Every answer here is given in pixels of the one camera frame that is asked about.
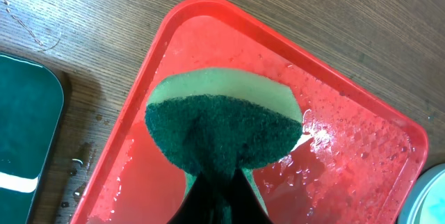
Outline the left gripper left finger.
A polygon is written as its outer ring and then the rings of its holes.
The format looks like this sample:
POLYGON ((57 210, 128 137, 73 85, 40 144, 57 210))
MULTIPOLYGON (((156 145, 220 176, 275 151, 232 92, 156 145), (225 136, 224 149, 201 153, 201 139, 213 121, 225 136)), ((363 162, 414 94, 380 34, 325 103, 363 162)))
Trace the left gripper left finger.
POLYGON ((215 208, 215 191, 206 177, 200 173, 168 224, 214 224, 215 208))

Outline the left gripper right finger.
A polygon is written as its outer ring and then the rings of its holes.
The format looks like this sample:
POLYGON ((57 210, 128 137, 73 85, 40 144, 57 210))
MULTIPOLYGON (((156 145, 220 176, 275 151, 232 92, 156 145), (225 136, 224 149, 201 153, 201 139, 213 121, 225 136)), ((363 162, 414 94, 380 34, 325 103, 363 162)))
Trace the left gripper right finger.
POLYGON ((240 169, 231 181, 231 208, 233 224, 272 224, 240 169))

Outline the green yellow sponge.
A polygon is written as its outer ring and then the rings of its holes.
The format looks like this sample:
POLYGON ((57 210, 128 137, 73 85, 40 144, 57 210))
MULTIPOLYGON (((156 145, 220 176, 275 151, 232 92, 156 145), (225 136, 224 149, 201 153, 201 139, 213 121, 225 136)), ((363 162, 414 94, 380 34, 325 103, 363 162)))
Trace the green yellow sponge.
POLYGON ((289 87, 229 68, 165 78, 149 96, 145 124, 166 159, 184 171, 184 200, 200 173, 212 185, 215 223, 232 223, 236 169, 267 214, 252 172, 286 156, 302 136, 301 110, 289 87))

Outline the light blue plate back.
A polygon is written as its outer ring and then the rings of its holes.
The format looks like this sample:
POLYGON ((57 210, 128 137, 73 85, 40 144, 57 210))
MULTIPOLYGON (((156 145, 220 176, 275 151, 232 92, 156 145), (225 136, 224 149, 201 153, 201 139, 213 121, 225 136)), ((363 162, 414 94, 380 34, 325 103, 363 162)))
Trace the light blue plate back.
POLYGON ((444 224, 444 164, 427 170, 412 188, 397 224, 444 224))

